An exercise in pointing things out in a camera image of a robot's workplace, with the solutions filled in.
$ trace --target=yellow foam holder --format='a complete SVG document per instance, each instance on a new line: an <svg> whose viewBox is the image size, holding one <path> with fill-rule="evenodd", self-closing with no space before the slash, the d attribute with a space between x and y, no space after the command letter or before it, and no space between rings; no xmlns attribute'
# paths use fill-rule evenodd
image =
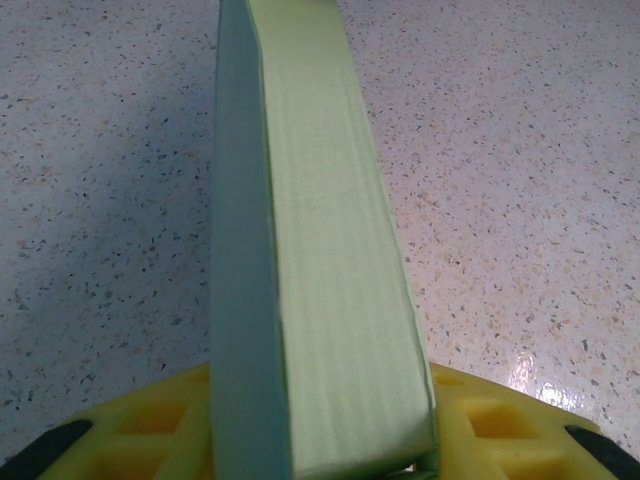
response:
<svg viewBox="0 0 640 480"><path fill-rule="evenodd" d="M472 375L435 364L431 372L440 479L616 478L565 429L599 432L591 422ZM212 480L208 378L204 364L70 418L93 426L40 480Z"/></svg>

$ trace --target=floor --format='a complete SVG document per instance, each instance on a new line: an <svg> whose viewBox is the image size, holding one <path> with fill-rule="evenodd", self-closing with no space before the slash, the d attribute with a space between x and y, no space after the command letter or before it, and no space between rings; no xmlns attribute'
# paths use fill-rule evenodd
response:
<svg viewBox="0 0 640 480"><path fill-rule="evenodd" d="M640 7L343 10L431 359L640 457ZM0 4L0 459L207 358L215 18Z"/></svg>

